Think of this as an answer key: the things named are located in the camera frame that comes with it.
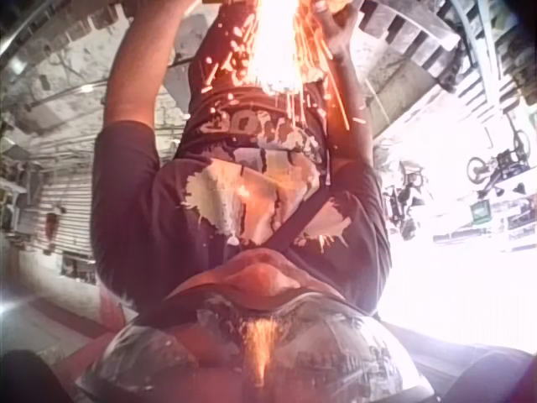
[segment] metal pipe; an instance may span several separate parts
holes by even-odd
[[[26,15],[20,24],[0,39],[0,57],[2,57],[6,50],[9,49],[9,46],[11,46],[20,33],[23,32],[23,30],[25,30],[44,10],[46,10],[53,1],[54,0],[44,0],[42,2],[37,2],[34,9]]]
[[[464,12],[464,8],[459,3],[459,0],[451,0],[451,5],[455,9],[455,12],[459,19],[461,20],[462,26],[466,32],[470,46],[473,48],[474,53],[476,54],[477,66],[479,67],[479,72],[481,73],[481,78],[483,80],[483,86],[485,87],[485,94],[487,95],[488,101],[496,109],[499,108],[499,94],[498,88],[495,85],[495,77],[492,77],[492,72],[490,70],[490,63],[487,63],[487,60],[483,59],[482,53],[479,51],[479,46],[472,32],[472,26],[470,25],[470,20],[467,17],[467,14]]]

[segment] black t-shirt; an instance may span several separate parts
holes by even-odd
[[[324,206],[279,249],[374,311],[390,255],[373,169],[354,162],[330,176],[318,115],[305,111],[293,125],[284,109],[234,100],[224,94],[193,117],[176,158],[162,167],[151,128],[118,122],[98,135],[91,240],[103,283],[144,309],[263,245],[329,183]]]

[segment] tire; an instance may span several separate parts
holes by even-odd
[[[529,153],[531,152],[531,143],[529,141],[529,136],[526,132],[518,130],[514,135],[513,147],[517,154],[520,151],[523,151],[526,154],[526,159],[529,158]]]
[[[474,185],[481,185],[488,175],[480,175],[476,170],[484,170],[487,167],[487,163],[479,157],[472,157],[467,164],[467,177],[468,180]]]
[[[423,177],[423,174],[421,173],[421,171],[412,172],[412,174],[416,176],[416,180],[414,181],[414,186],[420,189],[425,183],[425,178]]]
[[[399,162],[399,173],[401,175],[401,188],[405,187],[407,184],[407,177],[406,177],[406,168],[404,168],[404,164],[400,161]]]

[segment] garage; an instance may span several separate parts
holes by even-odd
[[[64,374],[138,315],[97,273],[91,212],[112,63],[142,3],[2,5],[2,353],[32,350]],[[160,166],[189,140],[189,68],[219,3],[177,29],[154,108]],[[375,317],[442,397],[491,351],[537,353],[534,44],[501,0],[354,3],[350,57],[392,261]],[[319,235],[321,250],[340,235]]]

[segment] hand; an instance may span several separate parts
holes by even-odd
[[[351,37],[358,21],[357,6],[349,3],[333,15],[326,0],[312,0],[311,7],[334,60],[350,58]]]

